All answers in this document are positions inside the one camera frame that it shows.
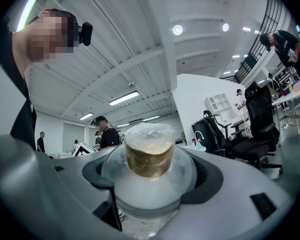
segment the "headset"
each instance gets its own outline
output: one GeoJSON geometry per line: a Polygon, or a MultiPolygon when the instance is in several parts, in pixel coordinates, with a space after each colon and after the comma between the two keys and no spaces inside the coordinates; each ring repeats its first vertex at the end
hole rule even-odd
{"type": "Polygon", "coordinates": [[[79,44],[83,43],[85,46],[90,45],[92,35],[92,25],[89,22],[83,23],[82,26],[78,26],[79,29],[79,44]]]}

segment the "office chair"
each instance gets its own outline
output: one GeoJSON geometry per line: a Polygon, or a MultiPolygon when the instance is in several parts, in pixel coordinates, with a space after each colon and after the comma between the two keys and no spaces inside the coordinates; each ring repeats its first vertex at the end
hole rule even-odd
{"type": "Polygon", "coordinates": [[[236,123],[236,132],[231,135],[236,136],[233,140],[228,139],[228,126],[218,123],[216,120],[217,114],[212,115],[209,110],[203,111],[203,119],[192,124],[192,129],[197,140],[200,140],[200,144],[206,148],[206,152],[215,154],[222,157],[231,158],[231,150],[238,143],[245,141],[248,137],[243,137],[242,132],[244,129],[239,130],[239,125],[244,121],[236,123]],[[218,128],[217,124],[225,129],[226,136],[218,128]]]}
{"type": "Polygon", "coordinates": [[[262,168],[280,168],[279,173],[282,174],[284,172],[282,164],[263,163],[263,158],[266,155],[274,156],[268,152],[276,151],[280,135],[272,115],[270,91],[268,87],[259,88],[253,82],[245,90],[245,98],[253,138],[235,145],[231,153],[235,158],[248,160],[259,170],[262,168]]]}

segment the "transparent container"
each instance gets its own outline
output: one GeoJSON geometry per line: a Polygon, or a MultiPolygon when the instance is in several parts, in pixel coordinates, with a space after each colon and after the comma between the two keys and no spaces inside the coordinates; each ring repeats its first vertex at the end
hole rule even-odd
{"type": "Polygon", "coordinates": [[[101,176],[114,182],[117,206],[139,219],[165,218],[175,212],[180,197],[193,190],[197,170],[192,158],[175,146],[168,170],[157,177],[134,173],[129,165],[125,145],[114,149],[104,160],[101,176]]]}

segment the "shelving unit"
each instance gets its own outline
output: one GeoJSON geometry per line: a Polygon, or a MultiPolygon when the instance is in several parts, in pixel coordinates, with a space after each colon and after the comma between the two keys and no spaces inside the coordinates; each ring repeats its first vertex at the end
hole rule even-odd
{"type": "Polygon", "coordinates": [[[217,94],[205,99],[205,104],[212,114],[218,114],[223,122],[227,122],[236,117],[233,106],[230,104],[225,93],[217,94]]]}

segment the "white partition wall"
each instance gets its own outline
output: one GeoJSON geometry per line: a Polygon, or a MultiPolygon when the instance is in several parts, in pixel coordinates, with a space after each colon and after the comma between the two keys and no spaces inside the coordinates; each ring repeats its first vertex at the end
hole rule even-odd
{"type": "Polygon", "coordinates": [[[191,144],[194,138],[191,125],[202,119],[203,111],[208,110],[205,103],[207,97],[226,94],[229,104],[234,107],[237,116],[240,116],[235,108],[235,104],[239,102],[237,89],[245,91],[246,88],[241,84],[215,77],[192,74],[177,76],[177,88],[172,91],[172,95],[188,144],[191,144]]]}
{"type": "Polygon", "coordinates": [[[72,152],[75,140],[85,142],[86,127],[74,123],[63,123],[62,152],[72,152]]]}

